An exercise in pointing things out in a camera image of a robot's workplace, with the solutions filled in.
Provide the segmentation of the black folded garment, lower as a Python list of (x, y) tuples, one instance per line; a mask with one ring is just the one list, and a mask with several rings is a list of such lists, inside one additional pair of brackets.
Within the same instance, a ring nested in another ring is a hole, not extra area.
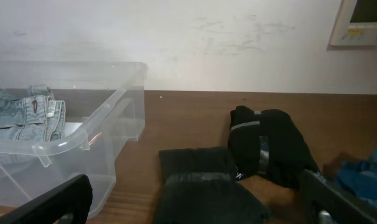
[(225, 147), (159, 152), (163, 186), (153, 216), (160, 224), (256, 224), (270, 212), (236, 181), (237, 168)]

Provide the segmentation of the light blue jeans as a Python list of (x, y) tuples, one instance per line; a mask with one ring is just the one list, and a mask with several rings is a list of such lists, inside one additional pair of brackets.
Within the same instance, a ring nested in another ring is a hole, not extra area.
[(66, 105), (46, 85), (19, 98), (0, 89), (0, 139), (49, 142), (63, 138)]

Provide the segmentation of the black folded garment, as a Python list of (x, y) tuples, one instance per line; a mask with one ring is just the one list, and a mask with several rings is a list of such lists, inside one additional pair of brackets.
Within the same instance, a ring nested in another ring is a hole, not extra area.
[(153, 216), (160, 224), (256, 224), (270, 212), (236, 181), (237, 168), (225, 147), (159, 152), (163, 186)]
[(303, 135), (282, 110), (230, 111), (228, 149), (237, 167), (236, 180), (260, 175), (281, 187), (298, 189), (301, 173), (319, 173)]

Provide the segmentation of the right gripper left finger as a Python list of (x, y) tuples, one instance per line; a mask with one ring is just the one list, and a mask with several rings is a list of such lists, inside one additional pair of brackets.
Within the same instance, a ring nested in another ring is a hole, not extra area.
[(0, 216), (0, 224), (85, 224), (92, 200), (89, 178), (80, 174)]

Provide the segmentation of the black folded garment, upper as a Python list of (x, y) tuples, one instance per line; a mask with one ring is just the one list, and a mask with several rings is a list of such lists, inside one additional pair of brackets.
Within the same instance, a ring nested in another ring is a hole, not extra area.
[(282, 110), (230, 111), (228, 149), (237, 167), (236, 180), (260, 175), (281, 187), (298, 189), (301, 173), (319, 173), (303, 135)]

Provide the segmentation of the blue folded shirt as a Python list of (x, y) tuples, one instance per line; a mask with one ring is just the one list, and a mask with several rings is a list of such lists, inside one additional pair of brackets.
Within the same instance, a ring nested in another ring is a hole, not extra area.
[(336, 175), (334, 184), (377, 208), (377, 147), (368, 159), (343, 161)]

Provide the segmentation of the clear plastic storage bin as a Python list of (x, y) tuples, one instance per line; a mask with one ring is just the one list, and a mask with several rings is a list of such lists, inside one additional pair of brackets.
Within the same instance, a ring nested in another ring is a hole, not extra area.
[(0, 205), (19, 207), (84, 174), (93, 189), (89, 217), (115, 183), (115, 160), (145, 127), (144, 76), (138, 62), (0, 62), (0, 89), (25, 97), (46, 85), (66, 105), (63, 138), (0, 139)]

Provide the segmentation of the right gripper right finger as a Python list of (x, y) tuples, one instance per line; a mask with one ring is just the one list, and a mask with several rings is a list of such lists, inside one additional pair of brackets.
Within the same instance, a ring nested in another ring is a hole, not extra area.
[(307, 223), (377, 224), (377, 208), (319, 173), (311, 170), (301, 173), (300, 194)]

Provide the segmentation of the wall control panel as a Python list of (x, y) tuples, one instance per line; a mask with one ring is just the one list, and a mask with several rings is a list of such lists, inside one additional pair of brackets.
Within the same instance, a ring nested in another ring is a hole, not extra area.
[(377, 46), (377, 0), (342, 0), (332, 46)]

